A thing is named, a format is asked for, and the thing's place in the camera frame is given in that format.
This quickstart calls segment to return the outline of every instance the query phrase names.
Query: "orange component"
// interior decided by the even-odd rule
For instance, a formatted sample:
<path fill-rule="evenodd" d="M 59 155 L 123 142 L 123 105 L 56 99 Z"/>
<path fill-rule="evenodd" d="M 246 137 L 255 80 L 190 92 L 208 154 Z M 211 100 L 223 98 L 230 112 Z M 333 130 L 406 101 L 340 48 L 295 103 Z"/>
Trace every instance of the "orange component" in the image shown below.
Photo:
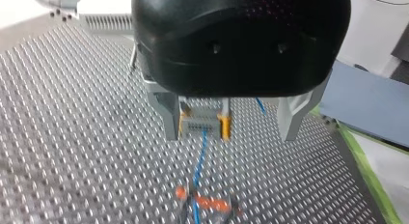
<path fill-rule="evenodd" d="M 196 196 L 196 203 L 199 205 L 200 208 L 202 209 L 209 209 L 211 208 L 211 201 L 207 199 L 206 197 L 200 197 Z"/>
<path fill-rule="evenodd" d="M 214 200 L 212 206 L 214 209 L 221 212 L 228 212 L 231 210 L 229 204 L 223 200 Z"/>
<path fill-rule="evenodd" d="M 177 197 L 180 200 L 185 200 L 187 198 L 186 190 L 184 189 L 183 186 L 178 186 L 177 187 Z"/>
<path fill-rule="evenodd" d="M 201 207 L 202 209 L 213 208 L 221 212 L 228 212 L 231 210 L 231 207 L 229 206 L 229 204 L 226 201 L 223 201 L 220 199 L 212 199 L 212 198 L 209 199 L 209 198 L 200 197 L 200 196 L 196 196 L 195 199 L 199 207 Z"/>
<path fill-rule="evenodd" d="M 180 117 L 179 117 L 179 134 L 181 134 L 181 122 L 183 121 L 183 118 L 188 117 L 188 115 L 186 115 L 184 112 L 180 113 Z"/>
<path fill-rule="evenodd" d="M 231 137 L 231 124 L 232 124 L 232 117 L 225 117 L 221 114 L 217 115 L 220 122 L 222 123 L 222 137 L 224 140 L 229 140 Z"/>
<path fill-rule="evenodd" d="M 186 189 L 183 186 L 178 186 L 176 195 L 180 200 L 186 200 L 187 198 Z M 221 199 L 195 196 L 195 200 L 199 207 L 205 210 L 210 208 L 218 210 L 220 212 L 229 212 L 231 210 L 229 204 Z"/>

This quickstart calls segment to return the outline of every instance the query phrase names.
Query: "textured metal plate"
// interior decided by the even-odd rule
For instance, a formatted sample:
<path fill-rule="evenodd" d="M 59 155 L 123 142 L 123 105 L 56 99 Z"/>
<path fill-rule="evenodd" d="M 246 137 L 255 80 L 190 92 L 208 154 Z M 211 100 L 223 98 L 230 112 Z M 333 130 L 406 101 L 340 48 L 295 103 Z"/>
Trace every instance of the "textured metal plate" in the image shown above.
<path fill-rule="evenodd" d="M 202 139 L 164 140 L 130 53 L 62 25 L 0 55 L 1 223 L 175 220 L 175 188 Z M 266 108 L 232 100 L 232 140 L 209 138 L 201 194 L 234 192 L 244 210 L 234 223 L 383 223 L 324 123 L 307 117 L 284 143 Z"/>

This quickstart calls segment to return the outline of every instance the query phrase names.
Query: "gray panel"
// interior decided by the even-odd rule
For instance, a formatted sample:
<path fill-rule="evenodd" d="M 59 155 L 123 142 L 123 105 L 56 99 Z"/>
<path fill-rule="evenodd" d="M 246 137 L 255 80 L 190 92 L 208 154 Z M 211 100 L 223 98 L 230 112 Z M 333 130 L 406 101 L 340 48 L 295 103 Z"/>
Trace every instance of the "gray panel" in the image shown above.
<path fill-rule="evenodd" d="M 130 54 L 63 25 L 0 55 L 2 223 L 175 220 L 202 137 L 164 140 Z M 284 143 L 266 109 L 232 100 L 232 140 L 209 138 L 201 194 L 234 192 L 244 213 L 233 223 L 384 223 L 336 132 L 308 116 Z"/>
<path fill-rule="evenodd" d="M 409 62 L 401 62 L 392 74 L 391 79 L 409 85 Z"/>
<path fill-rule="evenodd" d="M 400 60 L 409 61 L 409 26 L 406 26 L 391 54 Z"/>
<path fill-rule="evenodd" d="M 336 62 L 320 113 L 409 147 L 409 86 Z"/>

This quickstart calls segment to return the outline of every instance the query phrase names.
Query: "white wall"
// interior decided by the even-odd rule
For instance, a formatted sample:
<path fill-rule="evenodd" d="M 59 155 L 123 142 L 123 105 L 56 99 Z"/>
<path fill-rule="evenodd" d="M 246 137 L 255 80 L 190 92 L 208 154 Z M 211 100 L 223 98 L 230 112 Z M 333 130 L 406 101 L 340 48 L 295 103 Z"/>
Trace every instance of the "white wall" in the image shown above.
<path fill-rule="evenodd" d="M 351 5 L 349 30 L 338 60 L 361 65 L 378 75 L 391 76 L 400 63 L 391 52 L 409 23 L 409 5 L 393 6 L 373 0 L 351 0 Z"/>
<path fill-rule="evenodd" d="M 35 0 L 0 0 L 0 29 L 48 11 Z"/>

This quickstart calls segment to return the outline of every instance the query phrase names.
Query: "metal work surface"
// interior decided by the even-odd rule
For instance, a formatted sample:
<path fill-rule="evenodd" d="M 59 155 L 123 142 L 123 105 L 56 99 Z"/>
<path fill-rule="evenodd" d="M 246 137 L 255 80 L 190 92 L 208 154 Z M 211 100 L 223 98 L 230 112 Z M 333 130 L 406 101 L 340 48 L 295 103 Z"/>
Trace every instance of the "metal work surface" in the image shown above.
<path fill-rule="evenodd" d="M 2 224 L 175 220 L 202 137 L 164 140 L 131 51 L 61 25 L 0 55 Z M 201 195 L 233 192 L 234 223 L 384 222 L 331 128 L 308 116 L 284 143 L 266 109 L 232 99 L 232 140 L 208 139 Z M 203 223 L 214 214 L 201 210 Z"/>

